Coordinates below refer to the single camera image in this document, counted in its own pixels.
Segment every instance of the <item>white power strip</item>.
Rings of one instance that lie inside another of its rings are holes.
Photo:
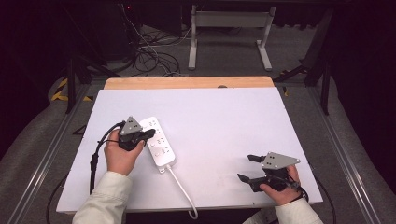
[[[155,117],[143,119],[139,122],[143,127],[143,131],[154,129],[155,134],[147,141],[148,149],[154,159],[155,165],[160,170],[160,173],[165,173],[165,168],[176,163],[176,156],[172,150],[169,141],[166,139],[160,122]]]

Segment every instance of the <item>hand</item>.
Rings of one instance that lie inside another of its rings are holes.
[[[298,172],[297,169],[295,167],[295,165],[292,166],[288,166],[286,167],[286,169],[288,170],[289,176],[291,176],[291,178],[296,181],[296,182],[300,182],[300,179],[298,177]],[[299,197],[301,195],[301,192],[296,190],[296,189],[292,189],[292,188],[285,188],[282,191],[277,191],[272,189],[270,186],[266,185],[266,184],[260,184],[260,188],[268,195],[270,196],[277,205],[283,205],[286,203],[290,203],[291,201],[293,201],[294,199],[296,199],[297,197]]]
[[[110,133],[105,146],[107,170],[122,175],[128,175],[134,169],[134,163],[143,150],[145,142],[140,141],[137,146],[127,151],[119,147],[119,129]]]

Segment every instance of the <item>white board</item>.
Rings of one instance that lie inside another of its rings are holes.
[[[198,209],[275,205],[237,176],[262,177],[261,165],[249,161],[248,154],[265,156],[270,151],[300,159],[296,166],[310,202],[322,202],[277,88],[106,90],[96,99],[58,212],[76,212],[88,198],[97,141],[129,116],[138,121],[157,117],[177,157],[173,171]],[[105,172],[101,148],[96,184]],[[147,148],[130,177],[134,184],[128,212],[191,208],[172,175],[159,173]]]

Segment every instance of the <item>sleeve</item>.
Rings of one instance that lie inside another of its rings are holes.
[[[280,224],[322,224],[318,214],[305,199],[276,206],[276,215]]]
[[[132,179],[106,172],[88,200],[76,212],[73,223],[121,223]]]

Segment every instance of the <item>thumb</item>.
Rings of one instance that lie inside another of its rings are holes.
[[[143,151],[143,146],[145,145],[145,141],[141,140],[134,149],[132,149],[131,151],[129,151],[129,153],[137,158],[139,156],[139,154]]]

